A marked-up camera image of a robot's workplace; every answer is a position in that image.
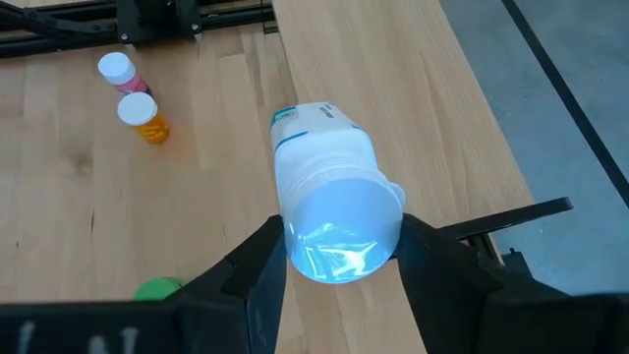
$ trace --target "wooden table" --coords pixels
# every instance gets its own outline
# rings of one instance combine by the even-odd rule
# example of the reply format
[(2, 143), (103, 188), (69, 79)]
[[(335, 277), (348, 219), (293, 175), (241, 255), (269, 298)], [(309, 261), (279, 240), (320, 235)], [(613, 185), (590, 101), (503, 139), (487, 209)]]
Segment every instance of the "wooden table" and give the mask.
[[(192, 278), (279, 212), (268, 121), (336, 102), (406, 210), (442, 226), (532, 198), (437, 0), (275, 0), (280, 34), (205, 32), (131, 53), (172, 125), (149, 146), (96, 71), (121, 46), (0, 62), (0, 299), (126, 299)], [(291, 267), (279, 353), (417, 353), (390, 264), (331, 286)]]

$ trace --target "gray floor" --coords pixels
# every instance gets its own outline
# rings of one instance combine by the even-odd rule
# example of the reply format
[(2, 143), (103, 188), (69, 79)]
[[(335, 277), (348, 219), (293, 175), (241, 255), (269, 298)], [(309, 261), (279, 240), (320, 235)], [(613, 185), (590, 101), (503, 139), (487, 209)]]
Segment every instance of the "gray floor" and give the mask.
[[(500, 0), (441, 0), (538, 202), (573, 211), (503, 231), (534, 277), (583, 294), (629, 291), (629, 209)], [(522, 12), (629, 175), (629, 2), (526, 0)]]

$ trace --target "black metal frame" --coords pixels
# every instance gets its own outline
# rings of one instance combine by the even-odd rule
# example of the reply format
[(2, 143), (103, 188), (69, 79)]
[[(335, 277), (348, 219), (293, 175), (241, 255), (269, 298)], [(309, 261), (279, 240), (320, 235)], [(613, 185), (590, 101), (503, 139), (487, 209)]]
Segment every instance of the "black metal frame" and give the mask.
[[(429, 353), (624, 353), (629, 295), (570, 297), (459, 242), (569, 208), (562, 199), (440, 229), (404, 215), (397, 262)], [(163, 301), (2, 305), (0, 352), (273, 353), (285, 283), (275, 215)]]
[(272, 6), (211, 11), (212, 0), (173, 0), (172, 23), (143, 19), (142, 0), (96, 0), (76, 4), (19, 8), (0, 1), (0, 58), (124, 43), (141, 45), (176, 37), (193, 38), (204, 30), (266, 23), (275, 20)]

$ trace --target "pink pill bottle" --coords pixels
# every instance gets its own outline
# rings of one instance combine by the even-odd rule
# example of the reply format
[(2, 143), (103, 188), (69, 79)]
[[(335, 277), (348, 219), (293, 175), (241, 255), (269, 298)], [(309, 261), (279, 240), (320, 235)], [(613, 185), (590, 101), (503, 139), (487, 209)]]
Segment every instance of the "pink pill bottle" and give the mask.
[(127, 55), (121, 52), (105, 54), (98, 61), (98, 71), (105, 80), (123, 95), (133, 92), (151, 94), (150, 88)]

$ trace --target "green ball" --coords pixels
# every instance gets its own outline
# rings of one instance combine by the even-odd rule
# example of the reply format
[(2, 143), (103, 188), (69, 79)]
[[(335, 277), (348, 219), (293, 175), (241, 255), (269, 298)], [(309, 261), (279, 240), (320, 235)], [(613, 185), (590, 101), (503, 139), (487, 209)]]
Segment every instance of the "green ball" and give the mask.
[(135, 301), (164, 300), (168, 295), (181, 289), (183, 281), (174, 277), (156, 277), (138, 287), (134, 294)]

